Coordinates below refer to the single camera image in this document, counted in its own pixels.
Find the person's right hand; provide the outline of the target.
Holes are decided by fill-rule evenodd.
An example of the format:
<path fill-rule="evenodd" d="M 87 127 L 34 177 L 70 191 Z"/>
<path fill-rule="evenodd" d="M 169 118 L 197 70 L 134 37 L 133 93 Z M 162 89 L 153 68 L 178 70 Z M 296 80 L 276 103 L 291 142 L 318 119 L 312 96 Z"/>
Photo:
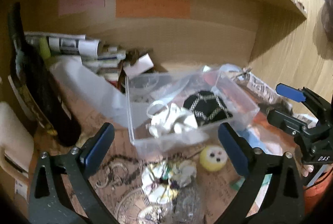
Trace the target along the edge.
<path fill-rule="evenodd" d="M 313 165 L 303 165 L 301 168 L 301 174 L 304 177 L 307 177 L 310 173 L 312 173 L 314 170 Z"/>

